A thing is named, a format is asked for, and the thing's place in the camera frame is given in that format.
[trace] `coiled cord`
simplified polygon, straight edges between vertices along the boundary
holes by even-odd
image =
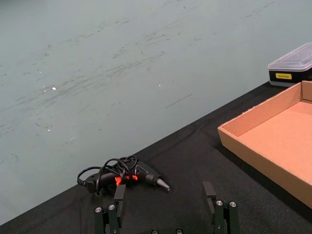
[[[108,163],[116,161],[116,163],[111,166],[108,165]],[[134,155],[128,156],[128,157],[121,157],[121,158],[112,158],[102,166],[94,166],[94,167],[88,167],[84,170],[82,170],[78,176],[77,176],[77,184],[83,187],[86,187],[86,181],[80,179],[81,175],[84,174],[87,171],[93,170],[93,169],[99,169],[98,171],[98,177],[96,182],[96,193],[99,194],[99,186],[98,181],[103,173],[112,172],[116,174],[117,176],[121,177],[121,183],[123,183],[126,179],[126,176],[129,176],[130,183],[132,182],[132,169],[137,165],[137,158]]]

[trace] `cardboard box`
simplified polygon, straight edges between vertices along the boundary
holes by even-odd
[[[223,146],[312,208],[312,82],[222,124]]]

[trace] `yellow label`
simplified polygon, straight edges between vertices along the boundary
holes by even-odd
[[[285,74],[285,73],[276,73],[276,78],[278,79],[292,79],[291,74]]]

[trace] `black fabric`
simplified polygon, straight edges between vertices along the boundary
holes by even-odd
[[[122,233],[169,227],[209,233],[201,198],[204,180],[213,183],[219,198],[238,202],[242,234],[312,233],[312,210],[222,147],[217,133],[221,123],[282,90],[264,84],[138,152],[173,189],[166,193],[141,184],[128,188]],[[101,199],[74,186],[0,226],[0,233],[93,234],[93,212]],[[111,200],[105,197],[103,202]]]

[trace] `clear plastic lid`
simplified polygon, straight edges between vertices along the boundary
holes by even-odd
[[[269,64],[269,71],[304,72],[312,67],[312,42]]]

